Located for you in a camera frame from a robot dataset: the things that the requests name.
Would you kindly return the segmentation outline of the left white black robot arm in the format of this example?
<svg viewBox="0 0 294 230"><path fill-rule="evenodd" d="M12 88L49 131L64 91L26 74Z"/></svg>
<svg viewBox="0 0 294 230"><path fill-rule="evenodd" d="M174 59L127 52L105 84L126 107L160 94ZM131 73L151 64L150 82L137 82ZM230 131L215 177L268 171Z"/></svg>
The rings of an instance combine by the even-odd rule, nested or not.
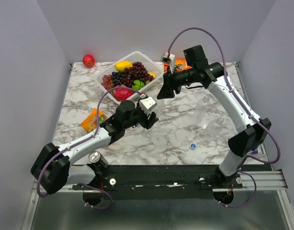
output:
<svg viewBox="0 0 294 230"><path fill-rule="evenodd" d="M45 197L59 191L69 184L85 184L89 189L99 186L100 171L95 163L74 166L78 160L118 141L125 130L140 124L150 129L157 121L154 108L157 106L152 97L141 99L138 103L122 101L115 113L101 123L100 127L79 139L55 146L46 144L31 168L31 174L37 180L37 192Z"/></svg>

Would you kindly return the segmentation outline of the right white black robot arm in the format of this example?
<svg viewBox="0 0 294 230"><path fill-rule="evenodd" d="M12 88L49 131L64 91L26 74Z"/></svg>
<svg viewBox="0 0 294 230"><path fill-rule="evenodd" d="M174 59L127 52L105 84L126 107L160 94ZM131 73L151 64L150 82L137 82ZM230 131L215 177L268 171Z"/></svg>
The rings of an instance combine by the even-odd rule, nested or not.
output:
<svg viewBox="0 0 294 230"><path fill-rule="evenodd" d="M161 62L168 67L163 74L164 82L157 99L174 98L182 86L201 83L220 102L237 130L237 134L228 140L229 152L214 175L215 184L224 188L231 183L231 177L247 154L263 143L271 122L252 111L230 79L225 79L225 68L220 63L209 64L201 45L184 50L184 55L190 69L183 71L175 69L174 55L167 52L162 55Z"/></svg>

